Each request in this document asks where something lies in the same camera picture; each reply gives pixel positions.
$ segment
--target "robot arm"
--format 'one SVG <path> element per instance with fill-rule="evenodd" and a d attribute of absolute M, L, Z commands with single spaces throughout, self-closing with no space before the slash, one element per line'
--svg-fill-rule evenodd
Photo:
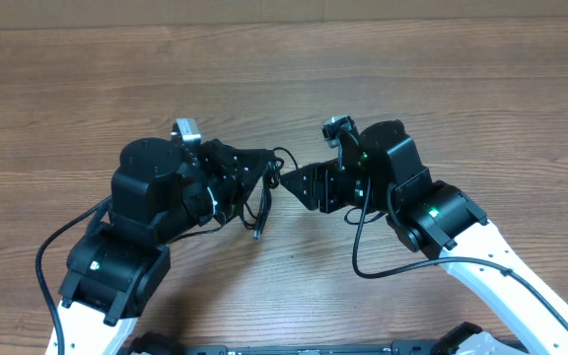
<path fill-rule="evenodd" d="M 329 120 L 322 132 L 328 145 L 338 148 L 337 159 L 302 167 L 281 179 L 308 209 L 331 213 L 349 205 L 361 208 L 363 215 L 387 213 L 387 223 L 408 249 L 421 250 L 431 260 L 427 264 L 441 264 L 477 294 L 532 354 L 568 354 L 568 305 L 517 257 L 465 193 L 431 180 L 400 121 L 376 123 L 359 135 L 354 121 L 340 116 Z M 448 262 L 449 257 L 494 262 L 504 272 L 467 259 Z M 353 266 L 365 278 L 408 269 L 366 274 L 358 269 L 356 253 Z M 528 281 L 543 300 L 510 277 L 512 273 Z"/>
<path fill-rule="evenodd" d="M 67 259 L 57 309 L 65 343 L 55 329 L 46 354 L 115 354 L 170 269 L 167 244 L 202 233 L 185 234 L 212 219 L 222 227 L 243 218 L 262 178 L 265 207 L 246 223 L 259 238 L 283 161 L 271 150 L 200 140 L 194 120 L 183 118 L 170 141 L 139 139 L 122 150 L 111 199 Z M 106 212 L 109 223 L 101 222 Z"/>

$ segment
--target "robotic arm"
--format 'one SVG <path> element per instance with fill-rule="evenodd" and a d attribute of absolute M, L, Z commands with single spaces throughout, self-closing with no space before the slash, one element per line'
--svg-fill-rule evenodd
<path fill-rule="evenodd" d="M 338 148 L 337 159 L 302 167 L 282 176 L 281 182 L 310 210 L 361 208 L 352 255 L 359 276 L 380 278 L 441 264 L 531 354 L 568 354 L 568 305 L 519 259 L 464 192 L 431 180 L 400 121 L 376 123 L 359 134 L 349 116 L 339 116 L 326 122 L 322 132 L 328 145 Z M 411 251 L 421 250 L 429 261 L 374 274 L 359 270 L 358 243 L 365 215 L 372 211 L 386 213 L 398 239 Z M 482 341 L 477 345 L 482 345 L 479 351 L 496 348 Z"/>
<path fill-rule="evenodd" d="M 65 343 L 59 344 L 55 328 L 46 354 L 115 354 L 170 269 L 167 244 L 219 230 L 237 216 L 259 238 L 269 188 L 279 183 L 283 166 L 271 150 L 239 150 L 217 139 L 201 143 L 192 118 L 177 120 L 170 141 L 131 142 L 119 161 L 112 200 L 101 204 L 67 259 L 57 310 Z M 263 200 L 250 225 L 244 205 L 260 178 Z M 106 212 L 109 223 L 101 222 Z M 184 233 L 212 219 L 221 226 Z"/>

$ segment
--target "wooden surface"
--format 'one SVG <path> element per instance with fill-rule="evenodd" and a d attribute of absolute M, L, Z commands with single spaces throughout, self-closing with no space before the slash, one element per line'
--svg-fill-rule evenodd
<path fill-rule="evenodd" d="M 40 354 L 51 330 L 37 247 L 109 194 L 118 154 L 196 117 L 206 139 L 334 157 L 319 127 L 401 119 L 434 178 L 485 209 L 568 302 L 568 18 L 0 33 L 0 354 Z M 136 333 L 188 344 L 290 345 L 438 337 L 463 320 L 509 330 L 439 268 L 357 278 L 355 228 L 280 188 L 263 240 L 239 221 L 172 245 Z M 82 226 L 44 259 L 54 296 Z M 360 259 L 422 259 L 383 222 Z"/>
<path fill-rule="evenodd" d="M 568 0 L 0 0 L 0 30 L 568 16 Z"/>

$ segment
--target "wooden table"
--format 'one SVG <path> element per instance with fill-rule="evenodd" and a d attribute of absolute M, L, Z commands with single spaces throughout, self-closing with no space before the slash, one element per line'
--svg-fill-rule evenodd
<path fill-rule="evenodd" d="M 206 139 L 334 157 L 319 127 L 401 119 L 434 178 L 485 209 L 568 302 L 568 18 L 0 32 L 0 354 L 40 354 L 51 322 L 37 247 L 110 192 L 128 142 L 196 117 Z M 283 188 L 263 240 L 239 221 L 172 245 L 136 333 L 187 344 L 430 338 L 463 320 L 509 330 L 440 268 L 355 276 L 355 228 Z M 83 226 L 44 258 L 54 297 Z M 384 222 L 365 270 L 420 260 Z"/>

